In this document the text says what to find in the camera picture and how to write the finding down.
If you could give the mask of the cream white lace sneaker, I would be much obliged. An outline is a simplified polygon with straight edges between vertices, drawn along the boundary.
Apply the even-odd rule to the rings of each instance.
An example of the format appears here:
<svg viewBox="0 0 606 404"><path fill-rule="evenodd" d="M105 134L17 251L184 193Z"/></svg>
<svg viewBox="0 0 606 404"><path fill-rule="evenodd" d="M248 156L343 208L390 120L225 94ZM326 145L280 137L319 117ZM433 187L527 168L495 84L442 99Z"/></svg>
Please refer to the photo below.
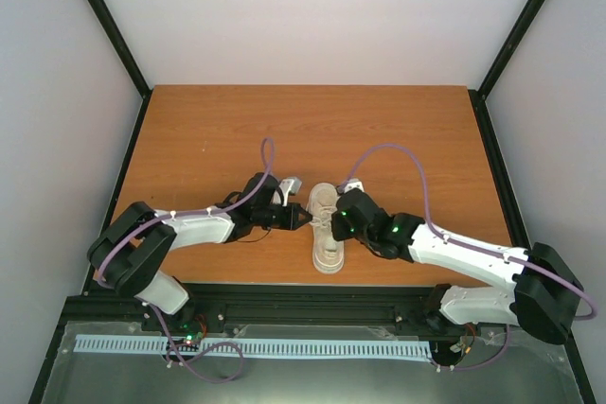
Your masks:
<svg viewBox="0 0 606 404"><path fill-rule="evenodd" d="M338 273L345 263L344 242L335 240L331 230L337 201L336 188L329 183L319 183L312 188L306 208L312 215L313 266L323 274Z"/></svg>

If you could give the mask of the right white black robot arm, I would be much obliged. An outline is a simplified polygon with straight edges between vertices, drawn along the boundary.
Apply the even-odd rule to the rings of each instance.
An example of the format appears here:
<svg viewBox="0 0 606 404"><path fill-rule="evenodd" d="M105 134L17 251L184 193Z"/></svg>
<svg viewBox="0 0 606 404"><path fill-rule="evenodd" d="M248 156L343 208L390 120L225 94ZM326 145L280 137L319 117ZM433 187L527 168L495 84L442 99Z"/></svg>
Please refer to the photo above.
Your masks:
<svg viewBox="0 0 606 404"><path fill-rule="evenodd" d="M555 345L569 338L581 285L549 245L524 249L458 237L415 215L388 214L359 187L338 197L332 234L355 239L385 260L437 266L483 282L481 288L438 291L436 311L454 325L516 325Z"/></svg>

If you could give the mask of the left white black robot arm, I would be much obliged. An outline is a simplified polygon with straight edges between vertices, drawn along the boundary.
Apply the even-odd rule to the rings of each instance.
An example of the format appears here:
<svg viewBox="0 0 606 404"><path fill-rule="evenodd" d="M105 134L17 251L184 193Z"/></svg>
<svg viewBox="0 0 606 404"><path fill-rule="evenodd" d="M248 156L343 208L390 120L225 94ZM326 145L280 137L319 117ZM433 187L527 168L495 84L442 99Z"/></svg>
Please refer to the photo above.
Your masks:
<svg viewBox="0 0 606 404"><path fill-rule="evenodd" d="M186 288L160 270L168 253L199 244L225 244L264 231L295 231L312 215L289 198L297 194L296 177L278 180L259 172L242 191L221 202L189 211L154 210L134 202L94 241L87 258L98 283L122 297L133 297L163 312L176 330L195 324L197 308Z"/></svg>

